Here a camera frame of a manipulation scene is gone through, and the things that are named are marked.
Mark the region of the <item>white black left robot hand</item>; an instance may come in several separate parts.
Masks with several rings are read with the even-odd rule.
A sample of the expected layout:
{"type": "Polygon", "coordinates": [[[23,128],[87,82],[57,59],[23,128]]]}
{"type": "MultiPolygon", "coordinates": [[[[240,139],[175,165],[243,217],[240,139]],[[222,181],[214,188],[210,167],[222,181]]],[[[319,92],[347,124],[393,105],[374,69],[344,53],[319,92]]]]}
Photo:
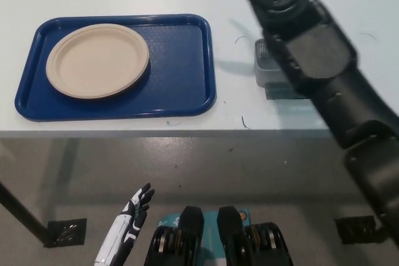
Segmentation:
{"type": "Polygon", "coordinates": [[[112,223],[95,259],[95,266],[125,263],[147,218],[148,203],[154,193],[148,183],[129,199],[112,223]]]}

